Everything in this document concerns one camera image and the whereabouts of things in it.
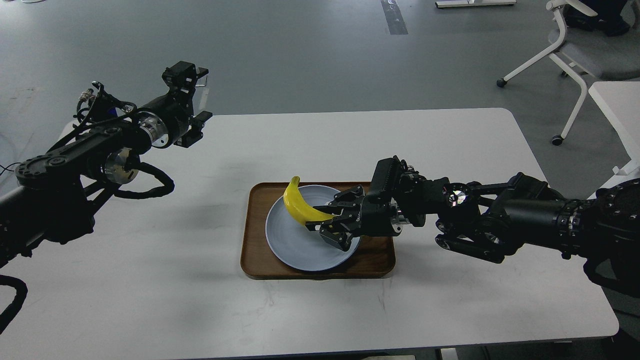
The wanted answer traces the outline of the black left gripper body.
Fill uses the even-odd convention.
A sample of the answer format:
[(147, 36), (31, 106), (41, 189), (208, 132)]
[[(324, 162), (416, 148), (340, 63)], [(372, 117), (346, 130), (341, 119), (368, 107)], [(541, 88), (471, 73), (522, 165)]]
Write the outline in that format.
[(158, 96), (140, 108), (135, 119), (150, 137), (153, 148), (166, 149), (187, 132), (189, 118), (194, 117), (193, 100), (176, 100)]

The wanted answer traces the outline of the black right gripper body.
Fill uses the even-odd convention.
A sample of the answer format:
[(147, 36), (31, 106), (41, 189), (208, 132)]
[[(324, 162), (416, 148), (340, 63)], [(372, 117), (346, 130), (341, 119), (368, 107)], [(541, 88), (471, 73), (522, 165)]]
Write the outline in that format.
[(396, 156), (377, 162), (368, 192), (359, 207), (354, 237), (397, 237), (402, 225), (393, 223), (398, 211), (392, 205), (394, 189), (402, 174), (402, 162)]

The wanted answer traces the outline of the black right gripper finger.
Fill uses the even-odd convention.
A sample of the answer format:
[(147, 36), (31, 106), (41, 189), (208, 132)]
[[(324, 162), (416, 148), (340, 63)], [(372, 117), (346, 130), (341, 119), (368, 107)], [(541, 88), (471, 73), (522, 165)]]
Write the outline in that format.
[(350, 213), (322, 221), (306, 221), (304, 226), (309, 231), (317, 231), (327, 244), (343, 252), (349, 251), (354, 239), (362, 235), (361, 214)]
[(341, 191), (325, 205), (325, 213), (346, 219), (360, 219), (362, 201), (366, 194), (367, 192), (362, 185)]

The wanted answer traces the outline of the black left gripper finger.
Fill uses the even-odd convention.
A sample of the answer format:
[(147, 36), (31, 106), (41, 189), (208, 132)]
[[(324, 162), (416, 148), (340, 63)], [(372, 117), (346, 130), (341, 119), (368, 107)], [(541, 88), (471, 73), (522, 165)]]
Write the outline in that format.
[(212, 117), (213, 114), (210, 111), (201, 111), (196, 116), (191, 116), (189, 118), (189, 128), (182, 136), (174, 141), (174, 145), (182, 148), (190, 148), (190, 146), (196, 144), (204, 136), (202, 130), (205, 127), (206, 121)]
[(167, 95), (178, 101), (191, 101), (194, 98), (199, 80), (206, 78), (210, 70), (193, 63), (178, 61), (167, 67), (161, 78), (167, 85)]

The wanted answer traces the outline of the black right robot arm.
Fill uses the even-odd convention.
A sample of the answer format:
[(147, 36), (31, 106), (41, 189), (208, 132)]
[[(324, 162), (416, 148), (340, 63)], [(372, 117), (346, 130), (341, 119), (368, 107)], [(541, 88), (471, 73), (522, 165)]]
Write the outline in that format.
[(354, 186), (317, 210), (329, 219), (304, 225), (347, 251), (355, 237), (397, 237), (403, 224), (423, 227), (437, 215), (435, 242), (443, 249), (500, 264), (523, 245), (585, 258), (594, 284), (639, 296), (639, 180), (569, 199), (521, 172), (496, 184), (429, 180), (397, 156), (378, 161), (365, 191)]

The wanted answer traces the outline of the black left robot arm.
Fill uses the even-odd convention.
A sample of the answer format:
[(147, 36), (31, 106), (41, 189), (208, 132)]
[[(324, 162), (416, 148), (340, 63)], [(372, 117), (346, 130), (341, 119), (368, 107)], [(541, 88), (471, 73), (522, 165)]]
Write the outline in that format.
[(179, 61), (163, 71), (167, 92), (137, 106), (98, 81), (78, 98), (78, 124), (49, 150), (19, 162), (18, 187), (1, 198), (0, 264), (30, 257), (44, 240), (64, 245), (90, 234), (110, 198), (150, 199), (175, 183), (140, 157), (153, 148), (189, 148), (212, 117), (194, 113), (194, 95), (210, 71)]

